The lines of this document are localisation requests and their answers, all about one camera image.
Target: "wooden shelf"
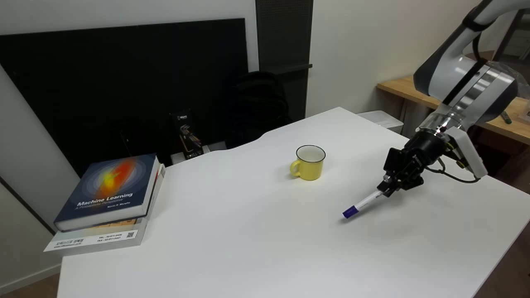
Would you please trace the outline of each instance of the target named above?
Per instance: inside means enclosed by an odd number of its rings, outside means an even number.
[[[441,102],[416,92],[413,77],[403,77],[403,78],[383,82],[376,88],[433,110],[436,110],[441,105]],[[515,98],[511,103],[511,107],[506,110],[506,113],[512,118],[512,125],[506,125],[502,118],[496,118],[491,123],[487,123],[484,128],[530,146],[530,123],[524,123],[519,118],[525,112],[527,103],[529,103],[527,100]]]

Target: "white pen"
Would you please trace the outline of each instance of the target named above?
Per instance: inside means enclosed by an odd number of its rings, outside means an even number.
[[[381,191],[375,191],[373,194],[365,198],[360,204],[352,206],[348,211],[343,213],[345,219],[352,219],[353,216],[368,209],[371,206],[371,203],[375,203],[381,194],[383,194]]]

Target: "white table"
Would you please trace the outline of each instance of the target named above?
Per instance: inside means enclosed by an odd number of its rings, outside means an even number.
[[[328,153],[317,183],[289,178],[307,143]],[[173,166],[143,246],[67,257],[58,297],[472,297],[529,223],[530,198],[426,173],[423,188],[343,223],[405,143],[338,108]]]

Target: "stacked book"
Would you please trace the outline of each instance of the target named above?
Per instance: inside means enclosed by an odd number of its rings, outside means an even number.
[[[45,252],[62,256],[140,246],[163,186],[156,155],[91,165],[58,214]]]

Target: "yellow cup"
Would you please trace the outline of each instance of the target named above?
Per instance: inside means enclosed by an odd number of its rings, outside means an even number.
[[[305,145],[297,150],[297,161],[292,165],[292,176],[303,181],[317,181],[322,174],[327,151],[318,146]]]

